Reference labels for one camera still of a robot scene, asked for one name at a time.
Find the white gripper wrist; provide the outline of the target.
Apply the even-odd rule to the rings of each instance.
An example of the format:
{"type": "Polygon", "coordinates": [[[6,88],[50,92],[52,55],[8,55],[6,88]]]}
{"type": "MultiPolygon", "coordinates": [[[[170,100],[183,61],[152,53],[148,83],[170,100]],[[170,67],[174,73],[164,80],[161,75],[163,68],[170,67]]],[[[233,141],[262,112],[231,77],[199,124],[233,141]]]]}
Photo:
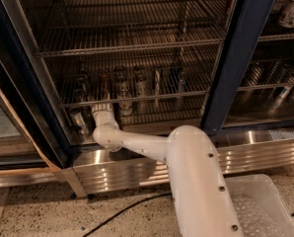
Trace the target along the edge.
{"type": "Polygon", "coordinates": [[[118,128],[114,112],[110,104],[97,104],[91,107],[91,113],[94,118],[96,127],[109,125],[118,128]]]}

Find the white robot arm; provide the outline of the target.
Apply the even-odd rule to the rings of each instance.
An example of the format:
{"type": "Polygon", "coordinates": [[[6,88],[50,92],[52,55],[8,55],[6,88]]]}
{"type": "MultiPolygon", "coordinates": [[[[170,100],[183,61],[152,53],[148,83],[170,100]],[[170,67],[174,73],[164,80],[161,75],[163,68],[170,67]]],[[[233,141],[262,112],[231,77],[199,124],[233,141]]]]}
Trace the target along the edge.
{"type": "Polygon", "coordinates": [[[167,165],[183,237],[244,237],[218,163],[217,150],[201,129],[182,125],[167,137],[119,128],[111,108],[93,107],[95,141],[106,150],[126,148],[167,165]]]}

